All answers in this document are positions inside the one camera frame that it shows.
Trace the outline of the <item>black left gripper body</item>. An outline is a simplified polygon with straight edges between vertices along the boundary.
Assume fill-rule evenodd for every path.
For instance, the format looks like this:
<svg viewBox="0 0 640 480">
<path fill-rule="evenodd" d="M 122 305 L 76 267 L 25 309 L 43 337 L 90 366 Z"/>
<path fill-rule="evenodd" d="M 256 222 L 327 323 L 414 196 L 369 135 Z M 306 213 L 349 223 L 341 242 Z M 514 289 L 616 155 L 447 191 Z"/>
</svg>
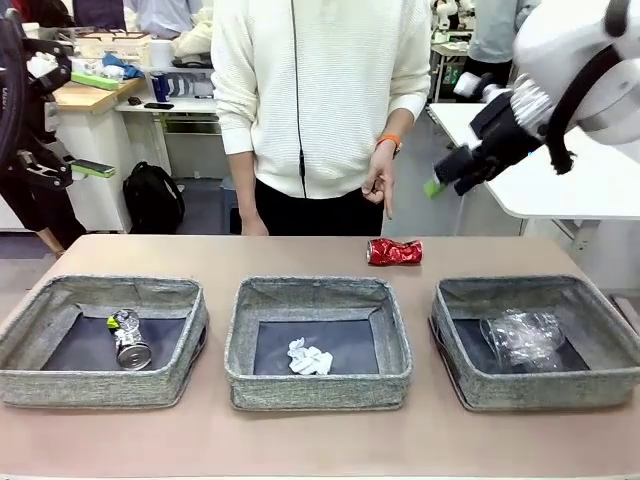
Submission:
<svg viewBox="0 0 640 480">
<path fill-rule="evenodd" d="M 58 125 L 58 104 L 54 95 L 40 82 L 30 84 L 22 125 L 22 148 L 34 150 L 37 143 L 45 147 L 55 144 Z"/>
</svg>

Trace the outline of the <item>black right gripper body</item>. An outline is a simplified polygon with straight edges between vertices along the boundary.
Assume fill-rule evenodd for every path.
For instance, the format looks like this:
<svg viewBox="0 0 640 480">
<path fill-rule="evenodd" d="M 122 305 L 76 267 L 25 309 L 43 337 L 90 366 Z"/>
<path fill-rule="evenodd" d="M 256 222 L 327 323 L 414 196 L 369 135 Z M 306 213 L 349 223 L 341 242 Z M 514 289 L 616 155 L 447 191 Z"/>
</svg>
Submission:
<svg viewBox="0 0 640 480">
<path fill-rule="evenodd" d="M 472 156 L 482 165 L 508 168 L 542 146 L 542 142 L 516 120 L 512 96 L 512 93 L 499 94 L 470 123 L 480 141 Z"/>
</svg>

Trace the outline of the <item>person's left hand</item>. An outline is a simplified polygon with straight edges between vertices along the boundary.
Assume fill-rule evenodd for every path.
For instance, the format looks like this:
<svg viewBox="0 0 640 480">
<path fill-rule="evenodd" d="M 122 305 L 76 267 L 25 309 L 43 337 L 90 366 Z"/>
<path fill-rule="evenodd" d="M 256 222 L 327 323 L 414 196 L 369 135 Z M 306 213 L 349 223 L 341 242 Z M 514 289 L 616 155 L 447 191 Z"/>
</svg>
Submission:
<svg viewBox="0 0 640 480">
<path fill-rule="evenodd" d="M 393 191 L 395 186 L 394 158 L 396 144 L 383 140 L 374 150 L 362 194 L 364 198 L 375 204 L 383 204 L 386 217 L 393 217 Z"/>
</svg>

